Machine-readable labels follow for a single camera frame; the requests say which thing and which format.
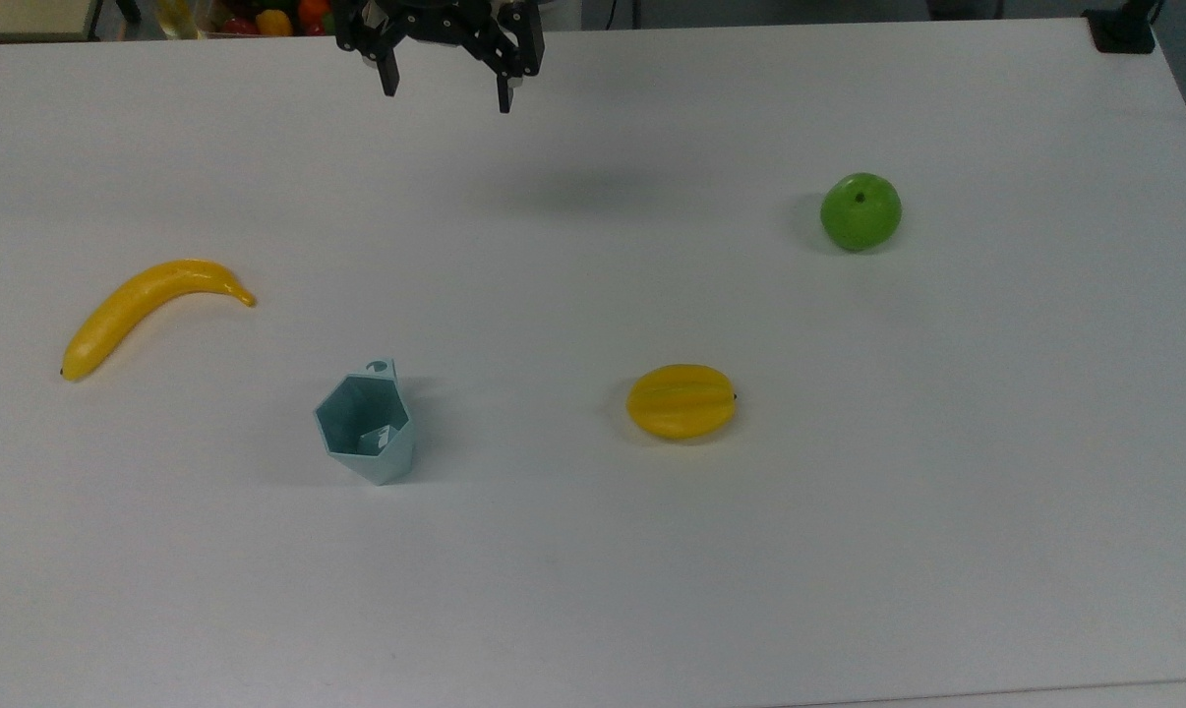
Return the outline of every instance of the black clamp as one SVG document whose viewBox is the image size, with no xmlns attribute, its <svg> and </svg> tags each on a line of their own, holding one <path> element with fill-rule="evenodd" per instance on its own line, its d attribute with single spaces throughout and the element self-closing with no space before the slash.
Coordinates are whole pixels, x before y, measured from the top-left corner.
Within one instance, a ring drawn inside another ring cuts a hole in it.
<svg viewBox="0 0 1186 708">
<path fill-rule="evenodd" d="M 510 113 L 514 85 L 524 76 L 538 75 L 544 57 L 536 0 L 504 4 L 496 18 L 490 0 L 331 0 L 331 12 L 338 45 L 376 63 L 385 95 L 396 95 L 400 71 L 393 50 L 407 37 L 463 46 L 484 62 L 498 77 L 502 113 Z M 516 37 L 517 45 L 503 28 Z"/>
<path fill-rule="evenodd" d="M 1128 0 L 1121 9 L 1086 9 L 1091 40 L 1105 55 L 1152 55 L 1156 40 L 1148 14 L 1163 0 Z"/>
</svg>

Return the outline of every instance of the table surface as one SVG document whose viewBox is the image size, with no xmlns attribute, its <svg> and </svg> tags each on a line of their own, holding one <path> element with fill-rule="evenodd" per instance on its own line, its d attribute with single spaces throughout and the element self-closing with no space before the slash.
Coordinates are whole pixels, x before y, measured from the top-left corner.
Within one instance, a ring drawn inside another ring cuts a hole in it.
<svg viewBox="0 0 1186 708">
<path fill-rule="evenodd" d="M 1186 108 L 1079 20 L 0 46 L 0 706 L 1186 680 Z M 46 71 L 53 66 L 55 71 Z M 116 81 L 125 71 L 126 79 Z M 848 255 L 854 171 L 905 216 Z M 184 296 L 81 383 L 85 314 Z M 416 470 L 313 409 L 395 358 Z M 739 391 L 696 445 L 644 371 Z"/>
<path fill-rule="evenodd" d="M 860 708 L 1186 708 L 1186 682 L 958 695 L 951 699 L 874 700 Z"/>
<path fill-rule="evenodd" d="M 84 40 L 100 0 L 0 0 L 0 42 Z"/>
</svg>

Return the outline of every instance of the toy fruit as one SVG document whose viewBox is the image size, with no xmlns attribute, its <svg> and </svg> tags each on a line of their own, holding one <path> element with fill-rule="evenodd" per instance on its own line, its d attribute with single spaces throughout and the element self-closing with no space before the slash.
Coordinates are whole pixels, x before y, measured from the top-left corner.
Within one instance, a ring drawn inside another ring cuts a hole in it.
<svg viewBox="0 0 1186 708">
<path fill-rule="evenodd" d="M 225 32 L 225 34 L 261 34 L 260 28 L 256 28 L 256 24 L 253 24 L 247 18 L 230 18 L 225 20 L 222 23 L 222 32 Z"/>
<path fill-rule="evenodd" d="M 833 243 L 865 250 L 890 238 L 903 218 L 894 185 L 868 173 L 846 176 L 833 185 L 821 205 L 821 224 Z"/>
<path fill-rule="evenodd" d="M 291 37 L 291 18 L 282 9 L 266 9 L 256 15 L 256 28 L 266 37 Z"/>
<path fill-rule="evenodd" d="M 260 13 L 261 9 L 256 5 L 251 4 L 251 0 L 218 0 L 222 8 L 225 8 L 230 14 L 237 18 L 244 18 L 250 20 Z"/>
<path fill-rule="evenodd" d="M 60 375 L 68 381 L 89 375 L 141 319 L 174 296 L 189 292 L 218 292 L 236 296 L 248 308 L 256 305 L 256 298 L 238 285 L 225 266 L 197 260 L 153 266 L 126 281 L 85 319 L 64 350 Z"/>
<path fill-rule="evenodd" d="M 642 429 L 671 440 L 697 438 L 728 422 L 737 407 L 733 383 L 701 364 L 672 364 L 639 377 L 629 391 L 629 416 Z"/>
<path fill-rule="evenodd" d="M 323 14 L 330 12 L 330 0 L 300 0 L 300 6 L 296 8 L 296 18 L 300 18 L 300 26 L 305 27 L 305 34 L 308 34 L 311 26 L 323 26 Z"/>
</svg>

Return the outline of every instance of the red pepper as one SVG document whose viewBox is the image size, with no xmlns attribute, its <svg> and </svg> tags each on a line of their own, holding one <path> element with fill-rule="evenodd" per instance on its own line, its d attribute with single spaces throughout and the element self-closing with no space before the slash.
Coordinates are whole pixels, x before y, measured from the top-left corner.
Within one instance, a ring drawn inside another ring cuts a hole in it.
<svg viewBox="0 0 1186 708">
<path fill-rule="evenodd" d="M 305 34 L 308 34 L 311 26 L 323 26 L 323 14 L 330 12 L 330 0 L 300 0 L 296 14 L 300 17 L 300 26 L 305 27 Z"/>
<path fill-rule="evenodd" d="M 256 24 L 246 18 L 230 18 L 222 23 L 222 32 L 225 34 L 261 34 L 260 28 L 256 28 Z"/>
</svg>

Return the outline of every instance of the apple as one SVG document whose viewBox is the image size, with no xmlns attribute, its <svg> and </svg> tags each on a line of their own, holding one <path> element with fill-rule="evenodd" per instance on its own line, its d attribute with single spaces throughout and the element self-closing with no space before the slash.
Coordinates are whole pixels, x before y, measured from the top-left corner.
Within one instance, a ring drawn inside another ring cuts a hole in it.
<svg viewBox="0 0 1186 708">
<path fill-rule="evenodd" d="M 225 20 L 222 23 L 222 32 L 224 34 L 261 34 L 260 28 L 256 28 L 256 24 L 253 24 L 247 18 L 230 18 Z"/>
<path fill-rule="evenodd" d="M 833 243 L 846 250 L 865 250 L 890 238 L 903 213 L 893 184 L 880 176 L 856 173 L 846 176 L 827 193 L 821 224 Z"/>
</svg>

